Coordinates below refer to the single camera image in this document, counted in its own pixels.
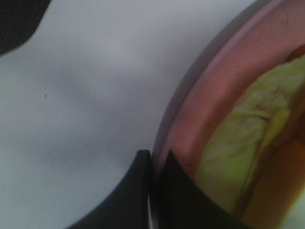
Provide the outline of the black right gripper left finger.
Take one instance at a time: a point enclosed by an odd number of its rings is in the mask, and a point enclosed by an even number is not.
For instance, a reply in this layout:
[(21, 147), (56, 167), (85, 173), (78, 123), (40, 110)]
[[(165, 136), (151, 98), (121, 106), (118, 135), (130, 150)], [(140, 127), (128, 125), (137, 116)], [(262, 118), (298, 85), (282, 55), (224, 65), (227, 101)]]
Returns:
[(94, 210), (70, 229), (148, 229), (148, 197), (152, 175), (149, 150), (139, 150), (127, 173)]

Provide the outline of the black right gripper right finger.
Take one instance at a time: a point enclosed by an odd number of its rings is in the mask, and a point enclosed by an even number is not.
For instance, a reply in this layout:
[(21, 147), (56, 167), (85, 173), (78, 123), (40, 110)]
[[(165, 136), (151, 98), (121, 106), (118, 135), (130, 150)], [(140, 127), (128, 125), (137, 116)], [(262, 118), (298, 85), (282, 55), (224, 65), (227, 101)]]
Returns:
[(210, 200), (187, 176), (170, 150), (159, 175), (155, 212), (160, 229), (246, 229)]

